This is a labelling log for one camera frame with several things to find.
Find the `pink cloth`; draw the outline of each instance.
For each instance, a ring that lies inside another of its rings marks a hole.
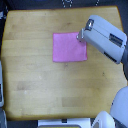
[[[75,33],[54,33],[53,34],[53,61],[71,62],[87,60],[86,43],[76,39]]]

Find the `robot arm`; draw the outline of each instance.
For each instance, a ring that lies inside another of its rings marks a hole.
[[[122,62],[128,80],[128,44],[125,33],[100,16],[91,15],[77,39],[90,43],[114,63]]]
[[[121,62],[123,64],[125,77],[128,80],[128,43],[126,43],[127,36],[125,33],[105,19],[97,15],[91,15],[85,28],[82,28],[79,32],[77,39],[80,42],[86,41],[90,43],[114,63],[120,64]],[[128,119],[127,114],[125,115],[125,113],[127,113],[126,99],[128,95],[122,90],[120,90],[120,93],[117,93],[111,106],[111,115],[104,111],[100,112],[95,118],[92,128],[115,128],[115,124],[117,128],[120,127],[120,125],[122,128],[126,128],[121,123],[128,126],[127,122],[122,118],[123,115],[126,120]]]

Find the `wooden table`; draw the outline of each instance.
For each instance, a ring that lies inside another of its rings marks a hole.
[[[116,7],[10,11],[4,29],[5,111],[10,120],[95,117],[126,86],[116,65],[87,44],[88,60],[52,62],[54,32],[78,32],[90,15],[122,29]]]

